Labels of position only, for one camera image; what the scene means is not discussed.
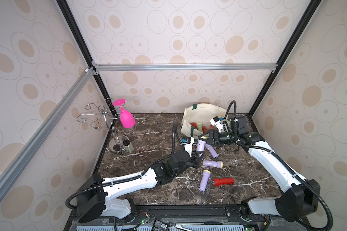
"black lid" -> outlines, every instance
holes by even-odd
[[[114,145],[113,146],[113,150],[115,151],[120,151],[121,150],[121,147],[119,145]]]
[[[124,145],[125,145],[125,146],[129,146],[130,143],[131,143],[130,140],[124,140]]]

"patterned wallpaper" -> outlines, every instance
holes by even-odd
[[[0,230],[63,231],[71,212],[64,202],[91,175],[107,134],[105,125],[90,127],[95,117],[84,123],[76,120],[92,102],[104,102],[93,79],[86,82],[1,201]]]
[[[51,0],[0,1],[0,174],[85,70]]]
[[[68,0],[96,63],[275,62],[309,0]]]
[[[333,230],[347,230],[347,0],[321,5],[254,121],[288,164],[319,182]],[[320,205],[309,220],[325,225]]]
[[[53,1],[0,1],[0,174],[85,66]],[[92,172],[107,133],[75,120],[90,102],[103,102],[93,80],[1,202],[0,230],[64,229],[64,201]]]
[[[184,112],[196,103],[249,112],[271,70],[102,71],[111,97],[125,98],[131,112]]]

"red flashlight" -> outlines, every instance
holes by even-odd
[[[220,186],[223,184],[234,184],[233,178],[213,178],[212,183],[214,186]]]

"black metal rail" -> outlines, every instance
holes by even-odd
[[[280,55],[280,57],[279,57],[279,59],[278,59],[278,61],[276,63],[278,65],[277,68],[275,69],[274,72],[272,72],[270,74],[270,76],[267,79],[266,83],[264,84],[262,90],[258,94],[256,101],[252,105],[252,108],[249,111],[249,116],[250,117],[252,117],[254,115],[256,109],[258,108],[259,104],[263,100],[263,98],[266,95],[267,91],[271,87],[271,84],[273,83],[274,79],[276,78],[276,76],[278,75],[280,70],[282,69],[283,64],[287,60],[289,54],[293,50],[293,48],[296,45],[298,39],[301,37],[303,31],[305,30],[305,28],[306,28],[307,24],[309,23],[311,17],[313,16],[314,12],[318,8],[320,2],[321,2],[321,0],[311,0],[310,4],[306,8],[305,13],[302,15],[301,20],[299,21],[296,29],[294,30],[293,34],[291,35],[291,38],[289,39],[287,45],[285,46],[282,54]]]
[[[82,52],[82,55],[83,57],[85,58],[86,60],[86,63],[89,67],[94,67],[93,65],[93,58],[91,57],[91,54],[86,46],[86,43],[85,43],[85,40],[83,39],[82,37],[82,34],[78,28],[78,25],[75,21],[75,18],[73,17],[72,15],[72,12],[69,8],[69,5],[67,3],[66,0],[56,0],[58,2],[58,5],[60,7],[60,10],[62,11],[63,15],[64,15],[64,18],[65,20],[67,21],[68,23],[68,26],[69,26],[69,29],[71,30],[81,52]],[[100,75],[97,73],[97,75],[94,75],[94,79],[95,81],[97,82],[97,85],[104,97],[104,99],[108,99],[110,98],[106,88],[105,88],[105,85],[102,81],[102,78],[100,77]],[[110,104],[109,108],[111,110],[114,110],[115,108],[113,107],[112,104]]]

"small jar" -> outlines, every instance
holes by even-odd
[[[125,148],[125,152],[127,153],[132,153],[132,151],[134,150],[134,147],[132,146],[130,140],[124,140],[123,145]]]
[[[115,153],[121,153],[121,151],[122,151],[121,147],[119,145],[114,145],[113,146],[113,150],[114,150]]]

